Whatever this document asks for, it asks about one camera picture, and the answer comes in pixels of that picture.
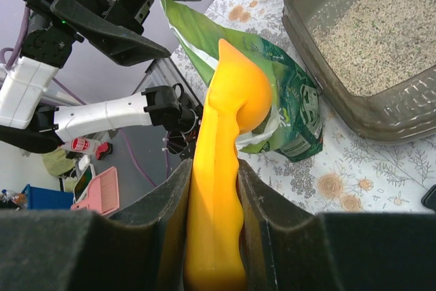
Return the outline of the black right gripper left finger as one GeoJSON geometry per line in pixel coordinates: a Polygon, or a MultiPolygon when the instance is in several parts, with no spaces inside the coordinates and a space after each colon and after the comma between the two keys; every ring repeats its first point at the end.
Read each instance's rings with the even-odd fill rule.
{"type": "Polygon", "coordinates": [[[1,212],[2,290],[179,290],[191,160],[128,207],[1,212]]]}

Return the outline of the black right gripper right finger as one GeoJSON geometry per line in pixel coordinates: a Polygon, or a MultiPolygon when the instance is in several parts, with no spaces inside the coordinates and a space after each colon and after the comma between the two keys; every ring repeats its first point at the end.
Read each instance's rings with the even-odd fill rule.
{"type": "Polygon", "coordinates": [[[250,290],[434,290],[435,216],[310,214],[240,162],[250,290]]]}

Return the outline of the green litter bag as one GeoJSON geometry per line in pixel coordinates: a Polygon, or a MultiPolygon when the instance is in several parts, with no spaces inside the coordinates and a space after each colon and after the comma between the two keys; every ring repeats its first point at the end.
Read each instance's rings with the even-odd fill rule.
{"type": "Polygon", "coordinates": [[[268,76],[271,111],[259,126],[237,138],[239,151],[276,151],[298,162],[322,150],[317,90],[309,75],[284,50],[256,34],[222,27],[173,0],[161,0],[161,6],[204,84],[210,84],[217,67],[220,39],[241,51],[268,76]]]}

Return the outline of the yellow plastic litter scoop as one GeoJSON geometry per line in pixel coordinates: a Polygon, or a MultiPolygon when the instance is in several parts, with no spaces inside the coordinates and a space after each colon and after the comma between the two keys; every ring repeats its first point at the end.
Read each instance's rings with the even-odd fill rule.
{"type": "Polygon", "coordinates": [[[186,290],[246,290],[240,256],[236,139],[255,129],[272,104],[266,74],[228,41],[209,84],[191,170],[183,282],[186,290]]]}

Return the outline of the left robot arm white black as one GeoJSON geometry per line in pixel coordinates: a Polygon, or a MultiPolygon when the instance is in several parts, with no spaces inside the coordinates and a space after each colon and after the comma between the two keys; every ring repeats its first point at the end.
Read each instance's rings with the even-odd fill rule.
{"type": "Polygon", "coordinates": [[[143,36],[153,0],[23,0],[25,13],[9,59],[1,60],[1,140],[49,153],[79,137],[130,126],[162,126],[174,152],[195,143],[202,105],[182,84],[81,106],[43,106],[43,94],[75,42],[88,41],[120,66],[165,59],[170,52],[143,36]]]}

